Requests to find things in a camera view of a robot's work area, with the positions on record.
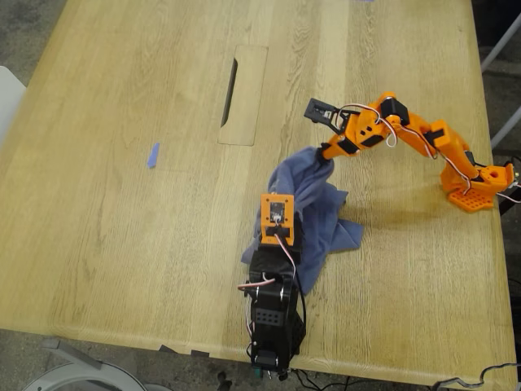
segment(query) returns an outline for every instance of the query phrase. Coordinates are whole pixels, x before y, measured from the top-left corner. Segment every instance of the blue towel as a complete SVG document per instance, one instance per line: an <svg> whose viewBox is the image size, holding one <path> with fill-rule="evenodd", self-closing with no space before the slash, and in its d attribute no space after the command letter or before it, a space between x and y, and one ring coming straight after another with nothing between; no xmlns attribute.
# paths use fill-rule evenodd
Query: blue towel
<svg viewBox="0 0 521 391"><path fill-rule="evenodd" d="M340 207L348 195L327 183L335 163L320 164L317 149L306 147L289 156L271 174L268 193L293 194L295 213L302 221L303 247L297 266L302 290L308 293L318 278L330 251L360 247L363 227L355 222L339 220ZM241 262L250 263L261 237L261 211L257 212L253 242L244 251Z"/></svg>

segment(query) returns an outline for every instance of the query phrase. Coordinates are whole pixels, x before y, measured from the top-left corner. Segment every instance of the orange robotic arm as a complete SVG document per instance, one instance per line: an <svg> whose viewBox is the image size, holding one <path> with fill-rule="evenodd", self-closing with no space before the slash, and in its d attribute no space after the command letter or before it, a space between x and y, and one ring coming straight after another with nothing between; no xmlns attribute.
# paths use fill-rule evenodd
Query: orange robotic arm
<svg viewBox="0 0 521 391"><path fill-rule="evenodd" d="M349 110L352 107L361 110ZM325 160L355 156L384 139L392 147L389 140L396 144L398 138L425 157L441 155L446 160L440 175L442 187L451 202L468 212L491 208L493 197L515 180L511 163L504 167L476 164L468 144L445 121L428 124L409 112L392 92L384 92L368 105L353 103L342 108L311 99L304 116L328 125L336 133L320 148Z"/></svg>

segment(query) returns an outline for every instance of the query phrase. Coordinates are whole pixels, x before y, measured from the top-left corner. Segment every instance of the blue tape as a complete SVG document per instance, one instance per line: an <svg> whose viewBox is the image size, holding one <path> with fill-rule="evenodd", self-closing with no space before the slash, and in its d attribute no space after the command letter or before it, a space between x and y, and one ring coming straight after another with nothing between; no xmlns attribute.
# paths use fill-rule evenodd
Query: blue tape
<svg viewBox="0 0 521 391"><path fill-rule="evenodd" d="M155 143L154 147L152 147L152 151L150 152L150 156L148 156L148 168L153 169L155 167L155 163L157 162L157 154L160 151L160 144Z"/></svg>

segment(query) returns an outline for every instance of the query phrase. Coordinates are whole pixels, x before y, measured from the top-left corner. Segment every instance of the wooden table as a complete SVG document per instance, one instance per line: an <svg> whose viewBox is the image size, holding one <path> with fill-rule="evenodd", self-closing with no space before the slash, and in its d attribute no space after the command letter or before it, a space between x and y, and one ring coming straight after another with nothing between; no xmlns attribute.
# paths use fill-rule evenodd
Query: wooden table
<svg viewBox="0 0 521 391"><path fill-rule="evenodd" d="M309 98L384 90L491 161L470 1L69 0L0 151L0 327L246 361L239 257L270 172L331 135ZM292 364L432 384L514 361L497 210L450 204L404 143L335 163L366 230L327 258Z"/></svg>

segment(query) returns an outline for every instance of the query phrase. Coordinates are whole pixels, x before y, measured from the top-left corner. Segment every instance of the red and white wire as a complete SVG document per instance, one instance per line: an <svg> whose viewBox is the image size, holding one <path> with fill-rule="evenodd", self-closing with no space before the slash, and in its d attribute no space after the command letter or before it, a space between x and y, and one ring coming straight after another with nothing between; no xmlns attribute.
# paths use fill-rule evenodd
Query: red and white wire
<svg viewBox="0 0 521 391"><path fill-rule="evenodd" d="M270 285L274 282L275 279L265 279L264 281L260 281L259 283L241 283L237 285L237 289L239 291L242 291L245 288L264 287L265 285Z"/></svg>
<svg viewBox="0 0 521 391"><path fill-rule="evenodd" d="M429 148L430 146L429 146L429 143L427 142L426 139L424 139L424 138L423 138L422 136L420 136L418 133L414 132L413 130L411 130L411 129L405 127L405 126L402 126L401 129L402 129L403 131L407 132L407 133L412 133L412 134L414 134L416 137L418 137L420 140L422 140L422 141L425 143L425 145L424 145L424 147L425 147L425 151L427 151L427 154L429 155L429 157L430 157L431 159L433 159L433 160L436 158L436 154L435 154L434 156L431 154L431 149Z"/></svg>
<svg viewBox="0 0 521 391"><path fill-rule="evenodd" d="M336 129L340 130L340 128L339 128L340 113L342 112L342 110L344 110L345 108L349 108L349 107L364 108L365 110L371 110L372 112L374 112L377 116L376 121L374 123L378 124L379 122L383 122L383 124L388 127L389 131L392 133L392 136L394 138L394 143L389 144L389 137L391 136L389 134L389 137L386 138L385 143L387 144L388 147L391 147L391 148L394 148L396 146L396 144L398 143L398 137L396 136L396 131L394 130L392 125L385 118L382 118L380 116L380 113L378 110L376 110L375 108L372 108L371 106L366 106L365 104L349 103L349 104L345 104L344 106L342 106L339 110L339 113L336 115L336 118L335 118Z"/></svg>
<svg viewBox="0 0 521 391"><path fill-rule="evenodd" d="M282 241L280 240L280 238L278 237L277 234L275 234L275 238L277 238L278 244L280 244L280 247L282 247L282 250L284 250L284 252L286 253L287 257L291 261L291 264L293 265L293 278L295 278L295 272L296 272L295 262L293 261L293 258L291 257L291 254L289 253L289 251L287 251L286 246L284 246L284 244L282 243Z"/></svg>

